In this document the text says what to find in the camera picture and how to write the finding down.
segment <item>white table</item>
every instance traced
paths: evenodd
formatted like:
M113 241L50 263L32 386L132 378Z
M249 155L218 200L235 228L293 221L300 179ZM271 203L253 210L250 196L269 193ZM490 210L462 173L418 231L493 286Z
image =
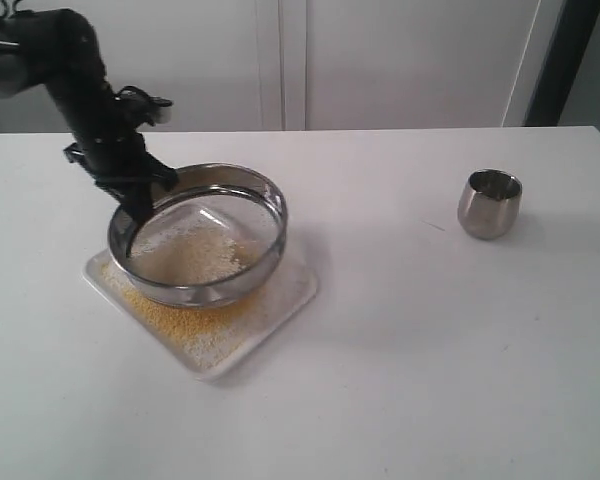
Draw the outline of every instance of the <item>white table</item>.
M321 279L200 383L81 277L114 201L0 135L0 479L600 479L600 134L591 128L149 134L273 178ZM501 241L473 170L524 183Z

